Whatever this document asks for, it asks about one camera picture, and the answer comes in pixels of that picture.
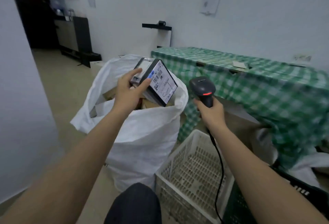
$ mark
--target left arm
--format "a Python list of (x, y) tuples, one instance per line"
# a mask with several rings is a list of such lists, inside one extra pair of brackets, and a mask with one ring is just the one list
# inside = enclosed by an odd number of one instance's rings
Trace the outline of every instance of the left arm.
[(146, 79), (138, 88), (129, 89), (131, 77), (141, 71), (141, 68), (135, 69), (119, 79), (111, 112), (14, 203), (1, 223), (75, 223), (78, 220), (123, 122), (150, 85), (150, 79)]

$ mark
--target white wall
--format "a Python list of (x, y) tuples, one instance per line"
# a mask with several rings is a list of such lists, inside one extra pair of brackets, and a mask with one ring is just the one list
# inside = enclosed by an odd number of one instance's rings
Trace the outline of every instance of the white wall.
[(328, 0), (220, 0), (215, 17), (199, 13), (201, 0), (66, 0), (87, 15), (93, 50), (107, 60), (119, 54), (149, 54), (152, 31), (142, 23), (165, 20), (172, 46), (195, 46), (289, 62), (313, 56), (329, 71)]
[(0, 203), (61, 154), (55, 121), (14, 0), (0, 0)]

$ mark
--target black shelf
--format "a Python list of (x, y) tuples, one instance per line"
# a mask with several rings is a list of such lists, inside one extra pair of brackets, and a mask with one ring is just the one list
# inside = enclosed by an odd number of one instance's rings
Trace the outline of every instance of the black shelf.
[(142, 24), (142, 27), (143, 28), (153, 28), (153, 29), (171, 31), (171, 27), (170, 26), (158, 25), (158, 24)]

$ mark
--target cabinet door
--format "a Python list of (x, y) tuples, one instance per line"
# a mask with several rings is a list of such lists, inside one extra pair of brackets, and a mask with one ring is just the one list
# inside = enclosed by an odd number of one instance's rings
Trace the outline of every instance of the cabinet door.
[(61, 46), (79, 51), (72, 21), (55, 20), (58, 42)]

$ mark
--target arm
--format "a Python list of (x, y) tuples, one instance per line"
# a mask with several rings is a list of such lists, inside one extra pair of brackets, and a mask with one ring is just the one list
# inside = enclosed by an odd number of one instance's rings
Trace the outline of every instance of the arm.
[(3, 216), (3, 224), (77, 221), (123, 122), (150, 85), (146, 79), (138, 88), (129, 89), (131, 77), (141, 71), (135, 69), (119, 79), (111, 112), (14, 203)]
[(232, 171), (258, 224), (326, 223), (327, 219), (300, 193), (255, 156), (226, 126), (223, 105), (213, 98), (207, 108), (194, 100), (202, 119)]

